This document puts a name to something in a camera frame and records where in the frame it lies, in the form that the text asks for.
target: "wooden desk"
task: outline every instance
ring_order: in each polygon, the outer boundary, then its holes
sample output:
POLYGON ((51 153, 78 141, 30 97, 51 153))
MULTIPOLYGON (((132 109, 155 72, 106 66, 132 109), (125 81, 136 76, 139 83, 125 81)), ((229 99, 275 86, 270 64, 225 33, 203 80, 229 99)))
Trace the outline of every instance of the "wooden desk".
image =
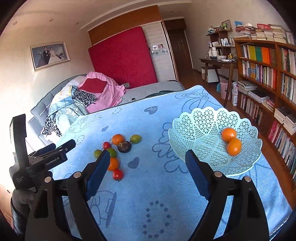
POLYGON ((202 63, 205 63, 204 82, 207 79, 207 71, 208 71, 209 64, 212 64, 214 66, 215 72, 216 72, 216 75, 217 75, 217 78, 218 78, 219 82, 220 82, 220 76, 219 76, 217 67, 223 67, 223 68, 229 69, 229 75, 228 75, 229 77, 228 77, 226 98, 225 98, 224 105, 223 105, 225 107, 226 104, 227 104, 230 88, 231 88, 231 85, 232 85, 233 70, 237 69, 237 62, 234 62, 234 61, 232 61, 232 62, 223 62, 223 61, 220 61, 220 60, 213 60, 213 59, 208 59, 208 58, 200 58, 200 61, 202 63))

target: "pink blanket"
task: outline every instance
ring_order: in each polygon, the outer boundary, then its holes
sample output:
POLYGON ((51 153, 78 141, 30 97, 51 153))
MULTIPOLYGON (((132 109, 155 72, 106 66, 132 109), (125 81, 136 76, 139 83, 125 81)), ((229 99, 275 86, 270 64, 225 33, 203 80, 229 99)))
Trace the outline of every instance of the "pink blanket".
POLYGON ((98 98, 96 102, 86 108, 89 113, 94 113, 99 110, 110 108, 118 105, 121 102, 121 97, 127 91, 123 85, 118 85, 114 79, 107 77, 106 75, 98 72, 89 72, 86 78, 94 79, 98 78, 102 81, 106 81, 107 84, 104 88, 103 93, 96 93, 95 96, 98 98))

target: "doorway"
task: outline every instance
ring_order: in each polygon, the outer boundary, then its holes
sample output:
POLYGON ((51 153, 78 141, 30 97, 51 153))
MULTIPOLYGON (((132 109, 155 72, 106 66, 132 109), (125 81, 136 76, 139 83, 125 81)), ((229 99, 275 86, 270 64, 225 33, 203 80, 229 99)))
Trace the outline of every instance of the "doorway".
POLYGON ((172 52, 174 54, 179 81, 182 84, 186 84, 188 77, 192 75, 192 63, 187 39, 184 32, 184 29, 186 29, 185 21, 184 19, 165 21, 165 26, 167 28, 172 52), (180 24, 176 24, 175 22, 180 20, 184 22, 182 28, 180 27, 180 24))

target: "blue bedsheet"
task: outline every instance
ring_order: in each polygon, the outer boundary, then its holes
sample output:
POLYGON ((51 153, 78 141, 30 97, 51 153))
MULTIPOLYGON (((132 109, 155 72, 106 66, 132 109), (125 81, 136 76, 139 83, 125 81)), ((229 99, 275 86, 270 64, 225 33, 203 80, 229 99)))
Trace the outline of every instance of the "blue bedsheet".
MULTIPOLYGON (((112 179, 107 171, 95 197, 89 201, 91 211, 107 240, 188 240, 207 206, 188 173, 185 163, 172 150, 168 129, 174 118, 194 108, 221 105, 201 86, 143 99, 87 116, 80 116, 59 143, 74 139, 76 147, 68 161, 53 169, 55 180, 82 171, 95 161, 94 150, 120 133, 129 139, 141 135, 142 141, 128 153, 118 153, 124 178, 112 179)), ((250 176, 262 199, 270 235, 289 217, 291 208, 278 180, 262 155, 254 167, 234 178, 250 176)), ((229 197, 216 237, 223 234, 229 217, 229 197)), ((80 237, 70 212, 64 205, 72 234, 80 237)))

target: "lattice fruit bowl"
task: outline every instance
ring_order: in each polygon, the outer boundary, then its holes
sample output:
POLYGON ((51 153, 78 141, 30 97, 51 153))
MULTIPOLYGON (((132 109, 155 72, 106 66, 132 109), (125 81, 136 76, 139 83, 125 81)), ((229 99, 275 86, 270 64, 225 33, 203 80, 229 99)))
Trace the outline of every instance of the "lattice fruit bowl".
POLYGON ((262 140, 258 139, 257 128, 248 119, 241 119, 237 112, 224 108, 195 108, 190 114, 183 112, 173 120, 168 136, 171 147, 183 161, 185 153, 192 149, 200 161, 228 177, 247 172, 261 156, 262 140), (237 156, 228 155, 227 143, 221 139, 221 132, 227 127, 235 129, 242 142, 237 156))

